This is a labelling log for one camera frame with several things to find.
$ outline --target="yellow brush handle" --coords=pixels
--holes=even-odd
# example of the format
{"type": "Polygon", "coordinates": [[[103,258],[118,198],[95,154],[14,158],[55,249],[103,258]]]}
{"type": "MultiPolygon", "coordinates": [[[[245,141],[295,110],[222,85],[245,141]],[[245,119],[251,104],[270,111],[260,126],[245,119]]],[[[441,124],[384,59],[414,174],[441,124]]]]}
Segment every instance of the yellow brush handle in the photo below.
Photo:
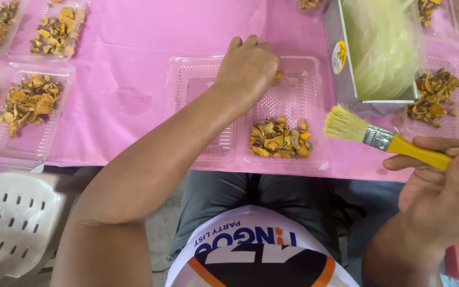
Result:
{"type": "Polygon", "coordinates": [[[447,166],[452,160],[452,157],[446,154],[417,147],[408,140],[405,140],[400,134],[395,134],[392,137],[391,143],[386,151],[388,153],[408,155],[443,171],[447,170],[447,166]]]}

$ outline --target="chair backrest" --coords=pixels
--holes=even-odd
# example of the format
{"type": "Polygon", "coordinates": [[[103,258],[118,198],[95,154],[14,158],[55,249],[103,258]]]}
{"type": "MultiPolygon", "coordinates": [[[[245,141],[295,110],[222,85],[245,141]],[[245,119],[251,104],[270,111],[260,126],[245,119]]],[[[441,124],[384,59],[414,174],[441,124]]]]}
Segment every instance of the chair backrest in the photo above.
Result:
{"type": "Polygon", "coordinates": [[[68,213],[73,202],[66,193],[57,192],[68,186],[60,183],[64,178],[25,172],[0,174],[0,279],[18,278],[41,262],[65,209],[68,213]]]}

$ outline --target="metal ferrule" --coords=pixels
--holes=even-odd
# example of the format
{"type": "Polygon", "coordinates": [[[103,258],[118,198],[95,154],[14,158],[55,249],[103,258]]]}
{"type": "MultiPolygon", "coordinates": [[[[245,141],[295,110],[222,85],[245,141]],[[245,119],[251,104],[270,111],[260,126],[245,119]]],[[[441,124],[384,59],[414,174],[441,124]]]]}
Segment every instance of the metal ferrule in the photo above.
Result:
{"type": "Polygon", "coordinates": [[[363,143],[368,146],[375,147],[379,150],[386,151],[391,143],[392,137],[395,135],[395,132],[382,129],[377,126],[369,126],[364,136],[363,143]]]}

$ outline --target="grey pants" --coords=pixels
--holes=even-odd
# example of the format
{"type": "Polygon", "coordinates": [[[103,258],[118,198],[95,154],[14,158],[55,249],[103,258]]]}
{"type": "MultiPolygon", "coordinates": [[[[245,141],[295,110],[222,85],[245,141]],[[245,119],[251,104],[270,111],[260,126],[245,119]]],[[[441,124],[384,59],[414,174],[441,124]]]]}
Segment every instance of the grey pants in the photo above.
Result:
{"type": "Polygon", "coordinates": [[[192,171],[187,181],[168,261],[175,260],[192,232],[209,219],[237,207],[257,205],[296,221],[320,241],[334,259],[341,258],[338,235],[323,178],[192,171]]]}

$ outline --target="hand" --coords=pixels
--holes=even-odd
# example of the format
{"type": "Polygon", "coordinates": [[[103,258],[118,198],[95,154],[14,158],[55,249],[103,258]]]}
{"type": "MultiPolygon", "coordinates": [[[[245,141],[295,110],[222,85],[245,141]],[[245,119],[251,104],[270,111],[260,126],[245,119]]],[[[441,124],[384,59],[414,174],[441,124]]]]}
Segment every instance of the hand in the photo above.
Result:
{"type": "Polygon", "coordinates": [[[249,36],[243,44],[240,37],[234,37],[214,88],[246,113],[262,99],[278,66],[279,57],[272,54],[269,43],[258,43],[256,35],[249,36]]]}
{"type": "Polygon", "coordinates": [[[416,168],[400,193],[400,215],[405,228],[421,244],[445,250],[459,243],[459,140],[418,136],[413,143],[455,157],[447,172],[404,155],[384,161],[391,171],[416,168]]]}

